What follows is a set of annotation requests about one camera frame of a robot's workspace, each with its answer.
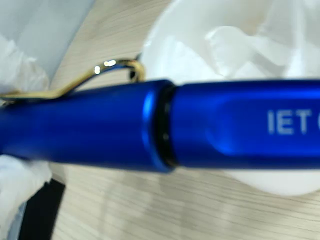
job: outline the pen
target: pen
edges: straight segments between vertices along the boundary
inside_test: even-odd
[[[163,173],[318,169],[320,81],[155,80],[68,92],[1,107],[0,133],[0,152],[26,160]]]

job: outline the white bowl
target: white bowl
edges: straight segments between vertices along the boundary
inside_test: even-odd
[[[270,0],[175,0],[154,24],[145,40],[141,61],[146,77],[167,78],[177,85],[221,81],[205,37],[219,26],[253,34],[264,20]],[[293,196],[320,189],[317,170],[226,170],[239,181],[265,192]]]

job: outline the black object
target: black object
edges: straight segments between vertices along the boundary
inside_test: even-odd
[[[50,240],[65,185],[51,180],[26,204],[18,240]]]

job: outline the wooden table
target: wooden table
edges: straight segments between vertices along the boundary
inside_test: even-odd
[[[53,87],[104,60],[134,57],[168,0],[97,0],[61,63]],[[127,72],[85,87],[120,83]],[[320,195],[283,198],[221,171],[170,175],[52,165],[66,183],[54,240],[320,239]]]

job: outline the gold pen clip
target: gold pen clip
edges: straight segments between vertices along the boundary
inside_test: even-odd
[[[86,83],[90,79],[112,71],[116,69],[131,69],[134,72],[134,76],[130,79],[131,83],[143,82],[145,79],[145,70],[144,66],[134,59],[119,58],[109,61],[104,61],[103,63],[94,66],[93,69],[88,70],[80,77],[76,78],[66,86],[48,91],[35,91],[35,92],[12,92],[0,94],[0,99],[6,101],[7,103],[14,103],[16,101],[27,101],[27,100],[49,100],[57,99],[62,96],[65,96],[75,90],[77,87]]]

